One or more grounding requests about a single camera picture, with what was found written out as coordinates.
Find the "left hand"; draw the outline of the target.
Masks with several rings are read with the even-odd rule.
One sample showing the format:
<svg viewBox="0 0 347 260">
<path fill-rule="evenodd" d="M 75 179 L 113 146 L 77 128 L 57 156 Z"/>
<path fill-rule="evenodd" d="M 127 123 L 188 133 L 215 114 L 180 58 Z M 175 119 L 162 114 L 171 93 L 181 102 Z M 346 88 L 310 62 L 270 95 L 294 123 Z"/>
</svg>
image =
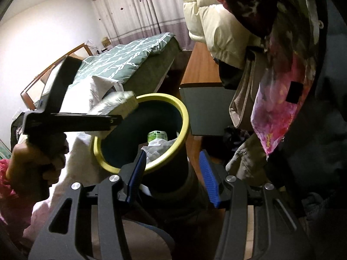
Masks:
<svg viewBox="0 0 347 260">
<path fill-rule="evenodd" d="M 15 192 L 36 201 L 49 197 L 49 188 L 59 181 L 69 152 L 66 134 L 39 138 L 28 137 L 16 144 L 9 160 L 6 178 Z"/>
</svg>

